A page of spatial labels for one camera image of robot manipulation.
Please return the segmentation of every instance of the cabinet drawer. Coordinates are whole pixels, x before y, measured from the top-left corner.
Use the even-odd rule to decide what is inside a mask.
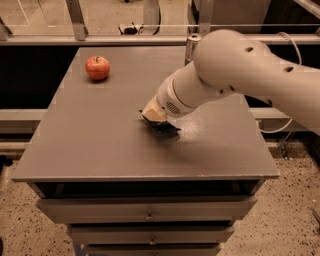
[[[144,199],[41,199],[38,208],[54,223],[210,221],[242,219],[255,197]]]
[[[221,250],[220,245],[121,245],[121,246],[86,246],[89,254],[108,256],[214,256]]]
[[[193,244],[226,242],[234,232],[230,226],[209,226],[207,222],[140,225],[114,224],[103,227],[69,227],[69,236],[78,244]]]

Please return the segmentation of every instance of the gray platform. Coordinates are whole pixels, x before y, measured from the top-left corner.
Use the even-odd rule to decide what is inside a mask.
[[[91,55],[111,63],[92,82]],[[158,134],[139,109],[170,73],[183,47],[82,48],[13,174],[15,181],[144,181],[273,178],[279,175],[243,96],[207,103]]]
[[[107,80],[88,78],[91,55],[110,61]],[[216,255],[279,176],[242,95],[170,119],[177,135],[142,118],[183,63],[184,47],[81,48],[13,174],[91,255]]]

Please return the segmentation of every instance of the red apple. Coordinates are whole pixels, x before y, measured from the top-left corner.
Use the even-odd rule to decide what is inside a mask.
[[[101,56],[91,56],[87,59],[86,71],[93,80],[103,80],[110,72],[110,64]]]

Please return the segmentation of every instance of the drawer handle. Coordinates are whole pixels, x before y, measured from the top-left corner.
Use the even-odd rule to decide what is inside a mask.
[[[157,242],[154,241],[154,238],[152,237],[150,242],[149,242],[149,245],[153,246],[153,245],[157,245]]]
[[[152,213],[151,212],[148,212],[148,215],[144,218],[145,221],[154,221],[154,217],[152,216]]]

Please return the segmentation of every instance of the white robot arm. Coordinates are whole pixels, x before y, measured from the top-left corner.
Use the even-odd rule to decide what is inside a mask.
[[[262,100],[320,135],[320,70],[283,60],[231,30],[205,36],[191,63],[160,86],[142,114],[166,122],[233,92]]]

